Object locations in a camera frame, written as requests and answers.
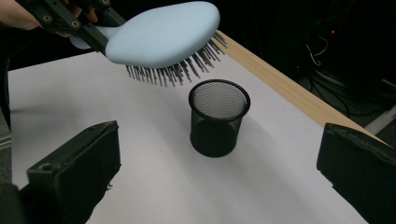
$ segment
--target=black mesh cup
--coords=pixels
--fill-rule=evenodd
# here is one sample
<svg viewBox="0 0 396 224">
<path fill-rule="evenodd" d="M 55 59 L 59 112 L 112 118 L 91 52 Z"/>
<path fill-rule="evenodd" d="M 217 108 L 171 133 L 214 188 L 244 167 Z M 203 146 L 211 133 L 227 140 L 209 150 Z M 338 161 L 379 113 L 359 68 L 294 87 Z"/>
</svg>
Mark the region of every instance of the black mesh cup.
<svg viewBox="0 0 396 224">
<path fill-rule="evenodd" d="M 248 93 L 222 79 L 203 81 L 189 95 L 191 144 L 207 157 L 222 157 L 233 151 L 242 117 L 250 108 Z"/>
</svg>

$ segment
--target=white table surface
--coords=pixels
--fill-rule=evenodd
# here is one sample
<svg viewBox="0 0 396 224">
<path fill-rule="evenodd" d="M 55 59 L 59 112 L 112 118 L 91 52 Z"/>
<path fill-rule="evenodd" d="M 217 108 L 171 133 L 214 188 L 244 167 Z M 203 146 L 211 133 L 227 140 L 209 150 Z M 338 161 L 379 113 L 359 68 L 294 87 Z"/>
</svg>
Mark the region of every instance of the white table surface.
<svg viewBox="0 0 396 224">
<path fill-rule="evenodd" d="M 366 223 L 316 168 L 323 128 L 227 55 L 210 73 L 167 88 L 129 78 L 88 53 L 9 72 L 13 183 L 97 123 L 120 126 L 121 168 L 90 224 Z M 251 108 L 222 158 L 191 146 L 190 89 L 223 78 Z"/>
</svg>

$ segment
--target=black cable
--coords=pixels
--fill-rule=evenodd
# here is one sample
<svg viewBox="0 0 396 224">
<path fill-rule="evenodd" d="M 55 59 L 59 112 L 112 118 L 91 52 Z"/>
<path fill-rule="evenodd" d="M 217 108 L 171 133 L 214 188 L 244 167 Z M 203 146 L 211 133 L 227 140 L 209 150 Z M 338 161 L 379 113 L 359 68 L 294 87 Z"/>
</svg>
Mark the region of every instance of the black cable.
<svg viewBox="0 0 396 224">
<path fill-rule="evenodd" d="M 346 116 L 349 118 L 349 116 L 350 116 L 350 111 L 349 111 L 349 107 L 347 106 L 347 104 L 345 103 L 345 101 L 344 101 L 343 99 L 341 99 L 341 97 L 338 96 L 338 94 L 337 94 L 336 92 L 334 92 L 334 91 L 330 90 L 329 88 L 325 87 L 325 86 L 324 86 L 323 84 L 321 84 L 320 82 L 315 81 L 315 80 L 314 80 L 314 82 L 315 82 L 315 83 L 318 83 L 319 86 L 320 86 L 321 88 L 323 88 L 323 89 L 326 90 L 328 93 L 331 93 L 335 98 L 337 98 L 337 100 L 339 100 L 340 103 L 344 106 L 345 110 L 340 109 L 340 108 L 336 107 L 335 105 L 330 104 L 330 103 L 323 97 L 323 95 L 322 95 L 321 92 L 318 90 L 318 88 L 316 88 L 316 87 L 314 86 L 315 90 L 318 92 L 318 94 L 319 94 L 320 97 L 323 99 L 323 101 L 326 102 L 326 104 L 328 104 L 328 105 L 334 107 L 336 110 L 345 113 Z"/>
</svg>

